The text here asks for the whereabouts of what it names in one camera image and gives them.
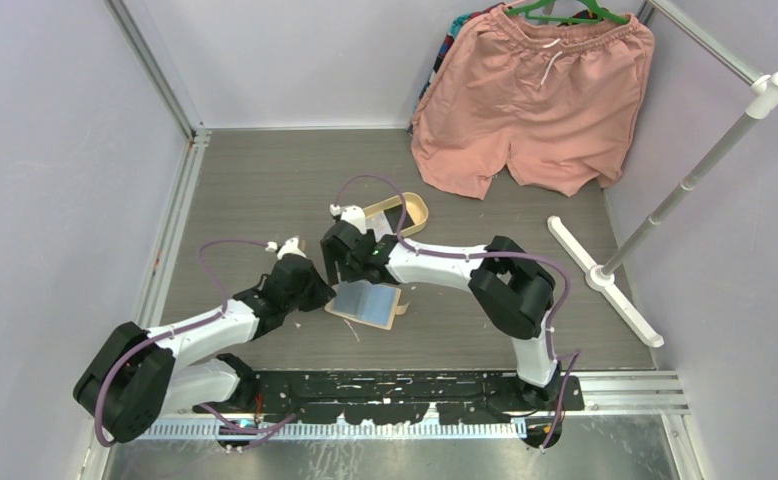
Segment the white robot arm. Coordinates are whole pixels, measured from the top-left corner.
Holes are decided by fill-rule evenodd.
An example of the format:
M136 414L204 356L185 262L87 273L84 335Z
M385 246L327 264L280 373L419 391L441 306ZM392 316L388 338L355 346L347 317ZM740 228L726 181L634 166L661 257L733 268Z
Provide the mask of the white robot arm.
M524 254L506 237L474 247L408 240L404 246L391 235L375 239L359 207L339 210L321 240L330 285L340 280L430 283L471 293L492 323L511 338L522 398L539 408L550 404L560 389L560 365L545 340L554 290L548 272L532 260L504 258ZM279 327L287 314L322 308L335 296L297 243L290 239L276 249L278 261L271 273L234 295L223 313L213 309L149 330L133 323L117 327L75 386L75 400L95 415L98 395L105 390L103 428L122 443L141 435L160 413L202 403L252 402L258 382L243 381L253 380L255 373L239 358L222 354L195 362L257 339ZM507 273L505 283L499 275ZM138 352L118 368L111 383L105 381L132 349Z
M393 235L374 238L357 206L331 207L336 223L321 242L328 282L430 283L475 296L492 323L512 340L517 374L547 396L558 363L545 340L553 305L554 280L536 262L495 258L496 252L524 253L512 240L495 237L489 245L448 247ZM505 284L499 275L510 274Z
M74 387L74 399L93 416L105 383L102 422L116 441L141 435L160 413L172 413L208 402L251 401L255 387L242 382L252 370L233 355L193 365L230 345L255 340L282 325L287 314L322 308L335 295L293 238L275 249L278 260L260 282L228 300L226 310L212 309L181 322L143 330L133 323L118 326ZM129 350L149 343L105 379Z

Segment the wooden tray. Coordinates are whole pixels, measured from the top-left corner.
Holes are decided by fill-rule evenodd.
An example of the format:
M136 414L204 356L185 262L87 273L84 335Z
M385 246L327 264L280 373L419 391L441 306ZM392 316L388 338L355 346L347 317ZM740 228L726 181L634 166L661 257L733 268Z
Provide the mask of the wooden tray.
M427 225L427 217L430 212L420 196L412 192L404 192L407 201L406 227L401 234L409 237L420 232ZM375 203L363 209L365 213L366 228L374 229L375 237L380 238L386 234L394 234L401 216L401 198L395 195L382 202Z

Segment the gray panel floor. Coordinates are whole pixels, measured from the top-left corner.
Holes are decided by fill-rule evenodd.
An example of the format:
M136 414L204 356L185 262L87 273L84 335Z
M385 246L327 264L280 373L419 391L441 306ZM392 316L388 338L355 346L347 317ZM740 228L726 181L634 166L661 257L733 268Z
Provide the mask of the gray panel floor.
M416 240L443 245L488 243L494 235L515 240L528 252L548 256L573 280L572 294L555 321L558 353L581 348L581 369L652 368L645 347L546 227L559 215L595 258L609 257L615 241L596 183L566 198L537 187L520 187L504 170L484 201L426 185L401 130L215 132L206 150L163 323L220 304L220 295L196 259L204 243L221 238L283 241L299 235L324 275L319 240L332 224L328 206L345 180L379 173L404 191L418 193L430 210ZM393 195L377 180L352 184L342 204L368 206ZM208 250L209 264L234 293L256 284L274 257L245 245ZM619 284L626 291L623 279ZM468 293L432 285L403 287L407 313L390 331L344 320L324 311L296 312L274 332L229 351L258 369L471 369L515 368L507 336L493 327Z

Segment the pink shorts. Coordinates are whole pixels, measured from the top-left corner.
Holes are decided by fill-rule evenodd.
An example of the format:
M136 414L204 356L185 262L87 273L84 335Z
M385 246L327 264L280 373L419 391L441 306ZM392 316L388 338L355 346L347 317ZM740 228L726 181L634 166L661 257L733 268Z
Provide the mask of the pink shorts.
M654 52L627 18L536 26L502 7L466 24L413 115L424 181L483 199L506 165L519 184L568 196L593 178L614 184Z

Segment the green hanger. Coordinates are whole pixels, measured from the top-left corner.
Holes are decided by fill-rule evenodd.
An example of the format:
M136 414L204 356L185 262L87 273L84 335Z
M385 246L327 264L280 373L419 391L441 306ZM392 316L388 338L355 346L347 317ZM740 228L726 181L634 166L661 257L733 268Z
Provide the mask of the green hanger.
M555 22L567 22L567 23L597 23L598 20L596 19L589 19L589 18L562 18L562 17L542 17L542 16L532 16L528 15L528 13L538 10L546 5L550 5L557 0L540 0L534 4L526 5L524 7L517 7L517 8L511 8L507 10L507 15L518 15L521 13L524 13L525 18L530 20L553 20ZM594 13L595 15L598 15L598 18L605 18L607 20L612 20L619 25L624 25L628 23L628 20L625 17L621 17L619 15L616 15L614 13L610 13L607 10L604 10L601 8L601 6L598 5L598 2L595 0L577 0L578 2L584 4L586 6L586 9L590 12Z

